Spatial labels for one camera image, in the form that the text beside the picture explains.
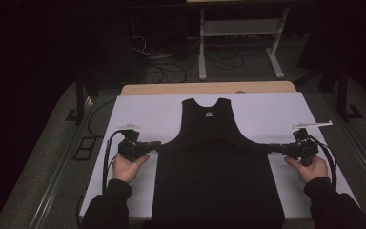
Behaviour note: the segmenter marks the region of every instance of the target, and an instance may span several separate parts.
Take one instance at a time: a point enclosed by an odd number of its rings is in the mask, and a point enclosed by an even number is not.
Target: vest logo
[[[212,112],[206,113],[206,117],[212,117],[212,116],[214,116]]]

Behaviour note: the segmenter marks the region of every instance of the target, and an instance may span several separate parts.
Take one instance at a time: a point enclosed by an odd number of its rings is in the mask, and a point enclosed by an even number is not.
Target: person's left hand
[[[114,163],[112,164],[112,178],[130,183],[136,178],[136,173],[141,165],[147,162],[149,158],[149,155],[143,155],[135,162],[130,162],[121,155],[116,156]]]

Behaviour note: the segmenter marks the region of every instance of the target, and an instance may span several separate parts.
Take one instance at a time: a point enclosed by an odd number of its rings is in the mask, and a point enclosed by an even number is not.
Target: metal stand
[[[75,88],[76,88],[76,109],[70,110],[68,116],[66,118],[67,121],[76,121],[75,125],[78,126],[82,121],[83,116],[85,115],[85,106],[84,106],[84,91],[83,84],[80,73],[76,76],[75,80]]]
[[[349,122],[351,118],[363,118],[361,112],[356,105],[350,105],[351,114],[347,114],[347,78],[348,74],[344,72],[344,66],[340,66],[340,78],[338,79],[338,94],[337,94],[337,111],[345,122]]]
[[[314,78],[318,74],[324,73],[324,72],[330,70],[331,68],[334,67],[335,64],[336,64],[335,61],[329,61],[329,62],[325,63],[324,65],[322,65],[321,67],[317,68],[316,70],[313,70],[312,72],[307,73],[307,74],[303,75],[302,77],[298,78],[296,81],[293,82],[294,86],[297,87],[297,86],[303,84],[304,82],[306,82],[306,81]]]
[[[283,32],[285,21],[290,8],[285,8],[280,18],[255,19],[255,20],[231,20],[231,21],[205,21],[204,11],[200,17],[200,51],[198,55],[199,79],[207,80],[206,60],[204,55],[204,37],[222,35],[257,35],[274,34],[272,46],[266,49],[277,79],[284,78],[284,73],[275,57],[275,52]]]

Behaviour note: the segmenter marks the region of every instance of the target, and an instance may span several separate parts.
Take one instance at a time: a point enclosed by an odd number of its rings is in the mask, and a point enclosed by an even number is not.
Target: table
[[[140,133],[139,141],[169,142],[179,133],[181,101],[187,98],[194,98],[199,105],[205,107],[212,106],[219,97],[231,99],[234,118],[240,132],[257,143],[295,142],[293,137],[295,130],[292,126],[299,122],[315,122],[302,93],[298,93],[294,86],[291,87],[290,82],[208,83],[202,84],[203,87],[201,83],[193,84],[193,88],[197,90],[194,90],[191,85],[131,85],[123,89],[115,102],[80,217],[84,216],[92,198],[101,194],[106,141],[116,128],[133,123],[140,126],[137,130]],[[237,94],[234,85],[245,93]],[[309,129],[308,132],[322,143],[325,142],[318,128]],[[113,139],[111,157],[115,155],[116,145],[121,140],[121,136]],[[137,179],[131,183],[133,194],[128,200],[128,206],[130,217],[133,218],[149,219],[151,217],[157,152],[152,151],[150,155],[151,158],[140,169]],[[322,152],[318,155],[326,158]],[[298,178],[296,171],[288,166],[283,158],[282,154],[269,155],[285,217],[286,219],[309,218],[310,201],[303,194],[304,184]],[[339,168],[336,173],[338,192],[347,193],[355,198]]]

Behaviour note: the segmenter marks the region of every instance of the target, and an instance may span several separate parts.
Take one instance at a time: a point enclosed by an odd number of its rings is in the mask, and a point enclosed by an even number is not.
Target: black sleeve
[[[105,194],[96,196],[91,201],[80,228],[127,229],[127,199],[131,194],[132,187],[128,183],[119,179],[110,180]]]
[[[347,194],[339,194],[328,177],[318,177],[305,185],[311,199],[315,229],[366,229],[366,216]]]

